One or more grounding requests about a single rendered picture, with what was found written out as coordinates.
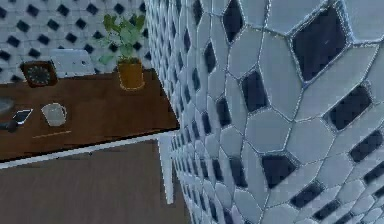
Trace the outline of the green plant in orange pot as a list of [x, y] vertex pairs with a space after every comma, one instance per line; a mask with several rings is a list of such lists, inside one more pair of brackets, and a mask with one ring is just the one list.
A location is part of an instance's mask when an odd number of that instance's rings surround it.
[[144, 15], [133, 14], [129, 20], [124, 16], [111, 14], [103, 17], [103, 26], [107, 34], [99, 40], [99, 43], [103, 47], [114, 46], [119, 55], [104, 54], [98, 61], [107, 65], [113, 59], [116, 60], [120, 87], [126, 91], [137, 91], [145, 85], [142, 62], [134, 55], [134, 45], [141, 39], [144, 23]]

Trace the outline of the small black object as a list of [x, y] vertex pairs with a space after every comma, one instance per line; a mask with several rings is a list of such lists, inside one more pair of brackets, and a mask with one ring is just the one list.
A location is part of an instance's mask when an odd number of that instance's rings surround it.
[[11, 120], [5, 123], [0, 123], [0, 130], [6, 130], [10, 133], [15, 132], [17, 128], [18, 128], [18, 123], [14, 120]]

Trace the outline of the brown wooden table white legs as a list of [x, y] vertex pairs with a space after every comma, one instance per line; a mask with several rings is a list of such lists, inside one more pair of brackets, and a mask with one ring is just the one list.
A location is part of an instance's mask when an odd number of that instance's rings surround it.
[[[117, 74], [61, 79], [31, 88], [25, 82], [0, 85], [0, 95], [15, 110], [32, 109], [13, 133], [0, 130], [0, 201], [33, 203], [43, 195], [73, 201], [112, 197], [134, 190], [135, 179], [159, 162], [155, 137], [176, 131], [179, 123], [154, 70], [144, 73], [138, 91], [120, 87]], [[41, 108], [59, 103], [66, 122], [48, 125]], [[33, 136], [71, 130], [69, 134]]]

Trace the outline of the orange pencil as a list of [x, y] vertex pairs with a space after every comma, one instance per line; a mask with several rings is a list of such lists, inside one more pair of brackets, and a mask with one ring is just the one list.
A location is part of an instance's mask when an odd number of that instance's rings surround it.
[[39, 139], [39, 138], [46, 138], [46, 137], [58, 136], [58, 135], [63, 135], [63, 134], [69, 134], [69, 133], [71, 133], [71, 132], [72, 132], [71, 130], [60, 131], [60, 132], [53, 132], [53, 133], [49, 133], [49, 134], [43, 134], [43, 135], [33, 136], [32, 139]]

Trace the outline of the white laptop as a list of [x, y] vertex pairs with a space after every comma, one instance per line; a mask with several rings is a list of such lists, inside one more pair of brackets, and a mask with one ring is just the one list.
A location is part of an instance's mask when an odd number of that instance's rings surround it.
[[58, 78], [85, 76], [95, 73], [91, 57], [82, 49], [52, 49], [50, 59]]

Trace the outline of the white framed mobile phone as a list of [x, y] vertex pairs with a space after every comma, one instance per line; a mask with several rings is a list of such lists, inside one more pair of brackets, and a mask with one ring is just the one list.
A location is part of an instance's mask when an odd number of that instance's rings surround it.
[[15, 120], [18, 125], [23, 125], [32, 112], [32, 109], [19, 110], [13, 116], [13, 120]]

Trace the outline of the white mug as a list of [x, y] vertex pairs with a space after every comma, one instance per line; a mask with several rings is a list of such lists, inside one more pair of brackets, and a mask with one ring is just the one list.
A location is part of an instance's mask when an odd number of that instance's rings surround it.
[[51, 127], [59, 127], [66, 122], [67, 110], [59, 103], [51, 103], [43, 106], [41, 112]]

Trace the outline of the brown square clock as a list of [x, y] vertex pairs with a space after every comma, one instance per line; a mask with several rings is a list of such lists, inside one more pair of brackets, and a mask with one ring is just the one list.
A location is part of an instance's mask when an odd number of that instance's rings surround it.
[[20, 69], [31, 88], [54, 86], [58, 82], [52, 61], [28, 61]]

